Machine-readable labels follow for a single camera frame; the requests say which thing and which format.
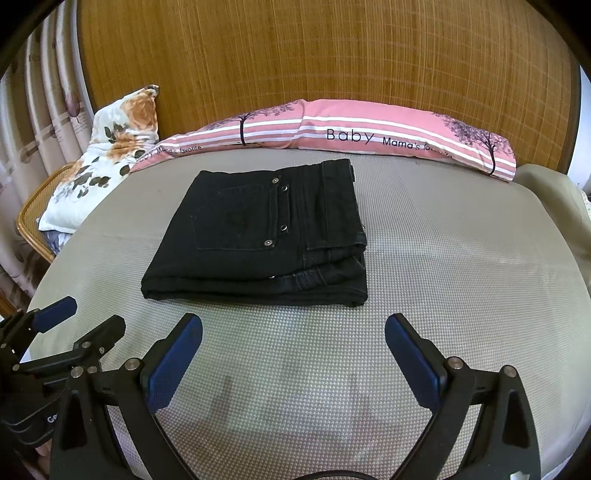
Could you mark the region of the black denim pants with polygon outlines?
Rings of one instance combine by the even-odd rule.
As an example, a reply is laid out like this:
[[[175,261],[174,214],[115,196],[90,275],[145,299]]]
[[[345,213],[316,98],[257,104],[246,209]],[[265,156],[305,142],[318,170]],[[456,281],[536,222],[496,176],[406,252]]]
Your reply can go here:
[[[144,273],[152,300],[362,306],[365,250],[348,159],[276,171],[202,171]]]

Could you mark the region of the wicker rattan chair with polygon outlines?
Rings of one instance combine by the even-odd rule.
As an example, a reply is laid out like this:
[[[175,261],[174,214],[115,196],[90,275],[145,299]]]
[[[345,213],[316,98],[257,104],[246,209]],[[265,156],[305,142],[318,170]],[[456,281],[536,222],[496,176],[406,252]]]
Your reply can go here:
[[[38,219],[46,210],[49,199],[63,177],[72,169],[74,163],[68,163],[48,176],[23,204],[17,218],[16,228],[28,245],[49,264],[55,255],[47,246],[38,227]]]

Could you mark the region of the beige patterned curtain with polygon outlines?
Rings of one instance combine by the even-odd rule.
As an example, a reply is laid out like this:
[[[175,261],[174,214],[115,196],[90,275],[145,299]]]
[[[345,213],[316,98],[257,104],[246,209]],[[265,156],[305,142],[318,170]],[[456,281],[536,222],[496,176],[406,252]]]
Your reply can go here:
[[[29,303],[46,269],[18,231],[18,214],[90,137],[77,7],[75,1],[1,4],[1,298],[15,307]]]

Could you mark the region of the beige folded blanket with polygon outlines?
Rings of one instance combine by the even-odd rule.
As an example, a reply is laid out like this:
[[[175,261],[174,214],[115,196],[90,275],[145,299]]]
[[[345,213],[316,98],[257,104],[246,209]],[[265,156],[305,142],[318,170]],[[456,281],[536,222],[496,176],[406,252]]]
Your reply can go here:
[[[518,167],[514,181],[538,197],[568,244],[590,289],[591,223],[587,194],[566,175],[536,164]]]

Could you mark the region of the floral white orange pillow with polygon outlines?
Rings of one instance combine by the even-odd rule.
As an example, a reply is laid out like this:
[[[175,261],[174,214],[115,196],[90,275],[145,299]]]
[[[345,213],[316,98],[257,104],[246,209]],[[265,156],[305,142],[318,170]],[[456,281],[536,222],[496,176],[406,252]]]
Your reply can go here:
[[[88,147],[56,186],[39,219],[40,231],[75,233],[156,145],[158,93],[158,86],[147,85],[95,113]]]

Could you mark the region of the pink striped long pillow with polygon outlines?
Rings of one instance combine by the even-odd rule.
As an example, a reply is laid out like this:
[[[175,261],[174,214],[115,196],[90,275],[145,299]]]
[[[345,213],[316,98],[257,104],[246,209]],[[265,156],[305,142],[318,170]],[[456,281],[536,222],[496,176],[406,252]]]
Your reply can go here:
[[[335,99],[298,99],[173,135],[143,154],[132,170],[242,148],[413,157],[463,166],[506,182],[517,170],[509,140],[494,132],[431,111]]]

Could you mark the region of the woven bamboo headboard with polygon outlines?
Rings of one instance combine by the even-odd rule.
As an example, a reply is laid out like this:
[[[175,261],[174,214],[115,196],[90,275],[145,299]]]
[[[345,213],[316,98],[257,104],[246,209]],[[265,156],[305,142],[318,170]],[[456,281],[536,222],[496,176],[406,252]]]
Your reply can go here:
[[[566,171],[579,65],[526,1],[82,1],[91,105],[160,88],[162,137],[291,100],[445,113]]]

